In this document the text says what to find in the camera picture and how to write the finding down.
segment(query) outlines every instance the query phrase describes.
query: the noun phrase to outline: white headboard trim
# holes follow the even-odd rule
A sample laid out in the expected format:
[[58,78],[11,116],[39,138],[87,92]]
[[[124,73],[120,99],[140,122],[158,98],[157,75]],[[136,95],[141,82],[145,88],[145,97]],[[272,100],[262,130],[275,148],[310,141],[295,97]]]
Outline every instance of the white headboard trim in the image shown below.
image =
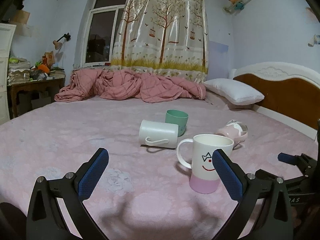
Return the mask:
[[[281,81],[289,78],[301,78],[320,89],[320,73],[310,68],[291,63],[262,62],[248,65],[239,69],[234,68],[230,70],[229,78],[233,79],[234,77],[243,74],[254,74],[259,78],[271,81]],[[291,128],[294,128],[295,130],[307,135],[313,140],[316,140],[317,130],[310,126],[307,126],[281,113],[267,109],[263,106],[254,105],[253,110],[284,123]]]
[[255,76],[271,81],[301,78],[320,89],[320,74],[310,68],[285,62],[262,62],[248,65],[239,69],[231,69],[229,78],[243,74]]

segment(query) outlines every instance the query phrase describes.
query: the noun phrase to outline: pink mug base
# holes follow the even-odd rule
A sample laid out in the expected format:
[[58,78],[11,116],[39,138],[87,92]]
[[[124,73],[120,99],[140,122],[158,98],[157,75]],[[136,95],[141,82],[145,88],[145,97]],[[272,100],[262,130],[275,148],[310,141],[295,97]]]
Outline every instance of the pink mug base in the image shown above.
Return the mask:
[[195,175],[193,175],[193,173],[191,173],[189,185],[195,192],[202,193],[202,194],[210,194],[217,190],[219,182],[220,182],[219,179],[217,180],[200,179]]

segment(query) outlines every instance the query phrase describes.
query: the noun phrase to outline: mug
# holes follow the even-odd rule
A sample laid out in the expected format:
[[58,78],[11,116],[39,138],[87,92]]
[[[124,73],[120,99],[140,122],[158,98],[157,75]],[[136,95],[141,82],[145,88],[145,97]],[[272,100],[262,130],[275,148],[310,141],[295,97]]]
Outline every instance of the mug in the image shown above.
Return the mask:
[[173,123],[143,120],[139,130],[140,145],[175,149],[178,140],[178,125]]
[[247,139],[248,127],[242,122],[231,120],[223,128],[218,129],[216,134],[232,139],[236,146]]
[[179,130],[178,130],[178,137],[179,137],[186,130],[188,117],[189,115],[183,111],[171,109],[171,110],[168,110],[167,113],[165,114],[165,122],[175,123],[179,126]]
[[[192,143],[192,162],[187,163],[181,156],[181,144]],[[217,149],[222,149],[229,156],[233,149],[234,141],[228,137],[216,134],[198,134],[193,139],[184,139],[177,146],[179,162],[192,170],[190,187],[199,193],[209,194],[217,190],[220,178],[212,164],[212,154]]]

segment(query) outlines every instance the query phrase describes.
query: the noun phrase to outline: stuffed toy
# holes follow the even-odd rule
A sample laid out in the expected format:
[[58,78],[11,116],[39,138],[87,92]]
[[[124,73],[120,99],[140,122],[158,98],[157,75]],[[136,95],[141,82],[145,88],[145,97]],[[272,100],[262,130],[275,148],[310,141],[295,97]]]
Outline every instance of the stuffed toy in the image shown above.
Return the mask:
[[232,4],[236,4],[235,10],[243,10],[244,4],[242,2],[238,2],[238,0],[229,0]]

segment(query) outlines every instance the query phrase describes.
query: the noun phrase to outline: orange toy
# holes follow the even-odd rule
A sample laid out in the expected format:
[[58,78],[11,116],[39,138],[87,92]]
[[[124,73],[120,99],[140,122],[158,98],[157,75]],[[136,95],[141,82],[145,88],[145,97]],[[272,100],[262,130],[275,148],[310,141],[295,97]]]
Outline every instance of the orange toy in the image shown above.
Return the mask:
[[38,66],[38,69],[41,69],[44,73],[47,73],[47,74],[49,74],[49,72],[50,72],[50,69],[44,64],[40,64]]

